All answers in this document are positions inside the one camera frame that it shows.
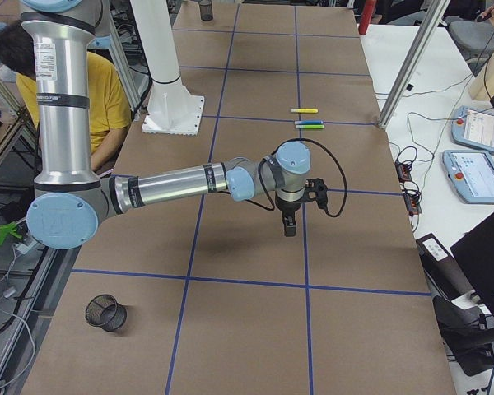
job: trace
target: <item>label sticker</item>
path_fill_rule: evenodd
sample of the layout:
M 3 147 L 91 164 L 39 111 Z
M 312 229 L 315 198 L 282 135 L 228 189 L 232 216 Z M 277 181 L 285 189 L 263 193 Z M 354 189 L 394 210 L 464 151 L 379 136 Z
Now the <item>label sticker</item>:
M 436 261 L 440 261 L 441 259 L 448 257 L 446 251 L 434 239 L 425 240 L 422 242 L 422 245 L 426 247 L 428 252 L 431 253 Z
M 57 52 L 53 43 L 36 43 L 35 70 L 37 81 L 57 81 Z

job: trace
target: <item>white table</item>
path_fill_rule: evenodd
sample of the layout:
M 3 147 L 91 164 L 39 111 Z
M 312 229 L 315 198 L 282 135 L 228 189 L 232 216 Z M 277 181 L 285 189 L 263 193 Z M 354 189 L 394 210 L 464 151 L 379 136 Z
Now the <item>white table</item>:
M 413 26 L 372 25 L 367 34 L 361 37 L 375 92 L 389 92 L 417 29 Z M 411 95 L 414 92 L 444 90 L 469 75 L 471 72 L 448 32 L 444 28 L 438 28 L 412 76 L 410 83 L 414 87 L 405 95 Z M 463 83 L 444 92 L 403 97 L 386 128 L 390 142 L 397 144 L 401 149 L 414 145 L 407 126 L 409 112 L 417 112 L 431 119 L 448 119 L 452 111 L 461 105 L 477 109 L 489 108 L 491 105 L 488 102 L 471 100 L 468 87 L 464 90 L 465 86 L 469 86 L 472 81 L 473 78 L 467 78 Z M 384 105 L 382 99 L 386 97 L 386 95 L 377 95 L 381 107 Z M 494 205 L 463 203 L 447 180 L 441 161 L 441 152 L 447 149 L 464 149 L 463 146 L 453 142 L 450 135 L 450 121 L 428 121 L 411 115 L 410 122 L 416 142 L 431 151 L 437 148 L 436 157 L 431 166 L 419 162 L 412 170 L 412 178 L 422 188 L 422 215 L 419 216 L 414 236 L 418 239 L 423 235 L 433 233 L 445 247 L 449 248 L 465 232 L 493 213 Z M 431 158 L 430 153 L 422 148 L 418 147 L 418 150 L 418 159 Z M 392 145 L 394 158 L 397 153 L 398 149 Z M 413 150 L 410 150 L 401 159 L 412 159 L 412 157 Z M 461 395 L 473 389 L 486 387 L 491 373 L 489 370 L 468 377 L 455 362 L 450 363 L 450 370 L 454 377 L 457 394 Z M 494 395 L 494 383 L 491 395 Z

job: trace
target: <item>red object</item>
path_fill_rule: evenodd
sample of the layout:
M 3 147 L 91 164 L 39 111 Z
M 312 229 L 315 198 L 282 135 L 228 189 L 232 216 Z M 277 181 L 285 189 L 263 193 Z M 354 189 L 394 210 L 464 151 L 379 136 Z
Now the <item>red object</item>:
M 359 24 L 359 35 L 365 35 L 368 31 L 368 25 L 370 24 L 371 17 L 375 13 L 376 5 L 377 0 L 366 0 L 364 11 L 362 12 L 361 23 Z

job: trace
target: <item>aluminum pole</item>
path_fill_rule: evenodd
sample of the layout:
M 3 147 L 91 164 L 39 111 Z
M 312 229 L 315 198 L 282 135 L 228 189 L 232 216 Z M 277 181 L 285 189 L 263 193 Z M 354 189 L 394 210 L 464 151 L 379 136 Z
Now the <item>aluminum pole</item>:
M 412 78 L 412 74 L 415 72 L 415 68 L 419 63 L 421 56 L 424 54 L 425 48 L 428 43 L 430 43 L 430 39 L 434 34 L 436 27 L 439 25 L 443 14 L 445 14 L 445 10 L 449 3 L 450 0 L 434 0 L 430 4 L 430 8 L 413 40 L 408 55 L 404 59 L 403 66 L 397 75 L 397 79 L 392 86 L 388 99 L 384 103 L 384 107 L 379 116 L 379 128 L 386 129 L 386 126 L 388 126 L 388 122 L 392 118 L 399 101 L 403 97 L 408 82 L 410 81 L 410 78 Z
M 128 101 L 133 111 L 139 110 L 137 106 L 141 100 L 139 92 L 137 92 L 137 87 L 135 81 L 133 80 L 132 73 L 130 72 L 130 66 L 128 65 L 128 60 L 124 54 L 123 45 L 119 41 L 119 34 L 117 33 L 117 28 L 115 27 L 114 20 L 110 16 L 110 36 L 112 38 L 110 45 L 110 55 L 114 61 L 115 68 L 119 73 L 119 79 L 123 84 L 124 91 L 128 97 Z
M 0 80 L 0 100 L 12 111 L 18 115 L 22 109 L 22 105 L 16 97 L 7 89 L 7 86 Z

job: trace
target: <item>black mesh pencil cup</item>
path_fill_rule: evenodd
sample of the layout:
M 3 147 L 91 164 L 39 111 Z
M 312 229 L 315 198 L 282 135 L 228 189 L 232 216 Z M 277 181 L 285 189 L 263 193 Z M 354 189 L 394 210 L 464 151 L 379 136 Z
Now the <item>black mesh pencil cup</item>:
M 86 321 L 106 332 L 121 328 L 126 321 L 126 309 L 112 295 L 96 296 L 86 307 Z

